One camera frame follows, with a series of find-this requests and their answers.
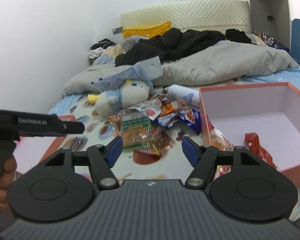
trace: green snack package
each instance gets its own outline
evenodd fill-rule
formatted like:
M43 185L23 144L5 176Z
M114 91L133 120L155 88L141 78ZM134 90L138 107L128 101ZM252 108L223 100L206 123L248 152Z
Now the green snack package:
M150 120L147 112L121 116L123 150L148 147Z

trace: blue gripper pad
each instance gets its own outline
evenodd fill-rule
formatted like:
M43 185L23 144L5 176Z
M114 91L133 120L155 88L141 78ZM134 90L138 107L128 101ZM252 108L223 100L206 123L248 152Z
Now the blue gripper pad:
M120 136L114 138L107 146L105 146L105 154L107 156L106 163L112 168L123 149L123 141Z
M200 146L197 145L193 140L188 136L182 138L181 142L182 151L187 157L192 167L195 167L200 160L198 153L200 151Z

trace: yellow pillow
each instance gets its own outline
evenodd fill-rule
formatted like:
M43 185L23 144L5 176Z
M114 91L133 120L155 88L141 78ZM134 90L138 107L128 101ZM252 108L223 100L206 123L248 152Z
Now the yellow pillow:
M170 25L170 21L161 24L139 25L124 29L121 32L124 38L131 36L144 36L147 38L152 38L157 35L162 35L170 30Z

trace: quilted headboard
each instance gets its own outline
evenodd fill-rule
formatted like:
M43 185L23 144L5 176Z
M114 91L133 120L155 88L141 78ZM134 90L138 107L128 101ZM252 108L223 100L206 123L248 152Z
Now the quilted headboard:
M216 30L225 33L227 29L232 28L246 33L252 32L251 11L247 1L188 1L121 14L123 28L166 21L170 21L172 27L182 32L193 29Z

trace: metal screw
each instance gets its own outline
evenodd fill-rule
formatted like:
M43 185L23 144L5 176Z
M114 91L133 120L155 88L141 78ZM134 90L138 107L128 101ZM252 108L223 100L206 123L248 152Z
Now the metal screw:
M188 184L190 186L200 186L203 184L203 180L200 178L191 178L191 179L188 179Z
M103 186L113 186L117 181L113 178L104 178L100 181Z

